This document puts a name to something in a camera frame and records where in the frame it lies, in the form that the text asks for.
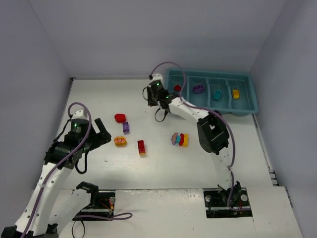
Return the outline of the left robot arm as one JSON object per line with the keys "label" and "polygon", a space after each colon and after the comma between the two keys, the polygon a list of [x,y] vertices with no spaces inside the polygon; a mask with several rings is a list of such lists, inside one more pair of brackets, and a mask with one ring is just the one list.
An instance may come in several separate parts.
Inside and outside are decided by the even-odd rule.
{"label": "left robot arm", "polygon": [[71,130],[63,141],[54,141],[46,152],[39,183],[15,225],[4,228],[3,238],[57,238],[65,226],[86,206],[97,202],[97,185],[80,182],[59,209],[53,206],[65,180],[81,157],[111,141],[101,119],[95,123],[96,133],[87,119],[72,119]]}

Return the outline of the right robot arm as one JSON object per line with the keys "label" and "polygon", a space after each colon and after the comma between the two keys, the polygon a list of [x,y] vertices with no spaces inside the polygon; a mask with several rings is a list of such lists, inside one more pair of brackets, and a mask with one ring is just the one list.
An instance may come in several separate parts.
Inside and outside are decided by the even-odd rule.
{"label": "right robot arm", "polygon": [[218,192],[230,199],[235,186],[232,167],[236,159],[236,143],[226,120],[216,111],[195,106],[182,96],[168,92],[160,80],[152,80],[143,91],[147,92],[144,99],[150,107],[158,106],[164,110],[165,116],[174,114],[197,126],[199,144],[212,157],[219,182]]}

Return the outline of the purple flower lego brick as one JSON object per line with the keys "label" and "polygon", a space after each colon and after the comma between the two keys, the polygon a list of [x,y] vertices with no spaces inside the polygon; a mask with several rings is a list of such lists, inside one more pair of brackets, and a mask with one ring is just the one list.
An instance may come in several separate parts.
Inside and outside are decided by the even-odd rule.
{"label": "purple flower lego brick", "polygon": [[204,93],[204,91],[205,91],[205,87],[203,86],[203,84],[198,84],[193,87],[194,94],[201,94],[201,93]]}

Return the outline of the small red square lego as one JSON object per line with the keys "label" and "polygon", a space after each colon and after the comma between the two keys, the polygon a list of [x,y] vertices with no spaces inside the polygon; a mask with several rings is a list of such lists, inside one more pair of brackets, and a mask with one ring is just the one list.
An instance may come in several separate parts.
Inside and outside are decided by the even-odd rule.
{"label": "small red square lego", "polygon": [[182,89],[181,86],[178,85],[178,84],[177,84],[176,86],[174,86],[174,91],[175,91],[175,92],[180,92],[181,89]]}

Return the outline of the purple rectangular lego brick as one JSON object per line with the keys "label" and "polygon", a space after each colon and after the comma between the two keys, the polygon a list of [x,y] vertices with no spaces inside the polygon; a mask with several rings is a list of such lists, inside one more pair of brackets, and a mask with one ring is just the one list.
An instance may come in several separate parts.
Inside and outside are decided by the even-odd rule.
{"label": "purple rectangular lego brick", "polygon": [[123,129],[124,134],[130,133],[130,127],[129,127],[129,123],[127,121],[122,123],[122,129]]}

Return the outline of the yellow flower lego brick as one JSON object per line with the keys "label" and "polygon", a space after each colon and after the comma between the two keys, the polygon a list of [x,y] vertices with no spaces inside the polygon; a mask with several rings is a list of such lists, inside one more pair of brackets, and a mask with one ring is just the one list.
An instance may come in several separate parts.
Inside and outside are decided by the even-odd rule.
{"label": "yellow flower lego brick", "polygon": [[124,136],[116,136],[113,141],[117,147],[123,147],[127,144],[127,140]]}

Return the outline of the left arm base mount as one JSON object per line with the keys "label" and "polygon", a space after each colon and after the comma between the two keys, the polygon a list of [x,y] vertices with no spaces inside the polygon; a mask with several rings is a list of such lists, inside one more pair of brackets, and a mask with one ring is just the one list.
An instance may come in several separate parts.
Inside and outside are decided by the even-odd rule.
{"label": "left arm base mount", "polygon": [[73,221],[101,221],[100,216],[109,218],[114,215],[115,190],[99,190],[97,185],[82,181],[76,186],[91,195],[90,203],[82,208],[72,219]]}

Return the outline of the yellow striped lego brick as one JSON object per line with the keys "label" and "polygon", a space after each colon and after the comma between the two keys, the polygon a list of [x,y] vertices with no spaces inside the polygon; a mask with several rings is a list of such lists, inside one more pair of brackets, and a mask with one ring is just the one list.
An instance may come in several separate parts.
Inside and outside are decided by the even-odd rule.
{"label": "yellow striped lego brick", "polygon": [[232,98],[233,98],[234,100],[238,100],[238,99],[240,98],[239,90],[237,90],[237,89],[233,89],[233,90],[232,90]]}

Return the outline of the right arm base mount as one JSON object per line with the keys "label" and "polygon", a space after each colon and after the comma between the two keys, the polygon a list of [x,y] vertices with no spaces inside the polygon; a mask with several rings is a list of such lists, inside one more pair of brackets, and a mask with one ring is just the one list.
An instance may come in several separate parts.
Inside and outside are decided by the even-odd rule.
{"label": "right arm base mount", "polygon": [[204,189],[204,203],[207,219],[252,217],[246,188],[236,182],[233,187],[224,189]]}

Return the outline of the red rounded lego brick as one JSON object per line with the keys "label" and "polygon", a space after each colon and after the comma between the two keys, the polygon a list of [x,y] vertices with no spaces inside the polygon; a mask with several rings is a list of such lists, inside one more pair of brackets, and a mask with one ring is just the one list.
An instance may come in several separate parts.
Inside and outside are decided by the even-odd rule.
{"label": "red rounded lego brick", "polygon": [[115,114],[114,119],[117,123],[125,123],[127,120],[125,114]]}

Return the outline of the teal rectangular lego brick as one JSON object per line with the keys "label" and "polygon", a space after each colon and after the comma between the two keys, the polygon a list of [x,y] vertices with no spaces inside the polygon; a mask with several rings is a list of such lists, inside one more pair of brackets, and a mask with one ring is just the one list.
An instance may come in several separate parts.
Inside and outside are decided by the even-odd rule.
{"label": "teal rectangular lego brick", "polygon": [[221,91],[220,90],[215,90],[214,95],[213,95],[213,99],[215,101],[219,101],[221,98]]}

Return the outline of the red yellow teal lego stack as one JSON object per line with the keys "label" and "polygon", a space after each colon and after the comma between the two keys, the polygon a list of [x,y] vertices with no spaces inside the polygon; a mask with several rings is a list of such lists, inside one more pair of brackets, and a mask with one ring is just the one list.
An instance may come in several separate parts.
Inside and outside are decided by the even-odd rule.
{"label": "red yellow teal lego stack", "polygon": [[140,156],[145,156],[146,155],[146,148],[143,140],[138,140],[137,141],[138,145],[138,153]]}

